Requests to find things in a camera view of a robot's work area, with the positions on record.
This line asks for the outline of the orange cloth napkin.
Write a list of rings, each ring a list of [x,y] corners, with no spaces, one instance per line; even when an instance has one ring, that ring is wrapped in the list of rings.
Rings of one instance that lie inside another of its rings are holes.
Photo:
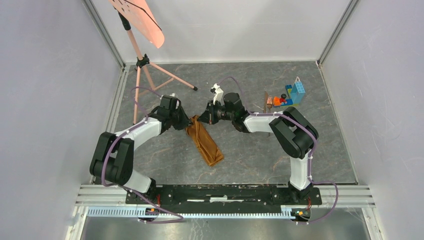
[[[185,129],[187,135],[194,142],[201,157],[209,167],[213,167],[224,159],[224,155],[206,128],[199,121],[199,116],[194,115],[192,125]]]

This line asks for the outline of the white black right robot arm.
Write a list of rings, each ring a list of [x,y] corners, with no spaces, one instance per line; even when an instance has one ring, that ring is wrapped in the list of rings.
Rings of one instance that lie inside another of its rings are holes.
[[[309,198],[311,159],[319,134],[295,107],[274,113],[250,112],[238,93],[215,92],[198,121],[209,125],[230,121],[239,132],[274,134],[290,157],[289,199],[302,204]]]

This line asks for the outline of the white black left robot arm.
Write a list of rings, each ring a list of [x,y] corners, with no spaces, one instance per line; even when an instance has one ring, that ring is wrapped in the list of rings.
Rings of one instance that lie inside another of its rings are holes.
[[[135,125],[116,133],[103,132],[97,141],[89,172],[104,186],[118,185],[138,192],[145,204],[157,198],[156,182],[134,169],[134,152],[148,140],[170,128],[185,130],[192,126],[181,101],[164,95],[160,104]]]

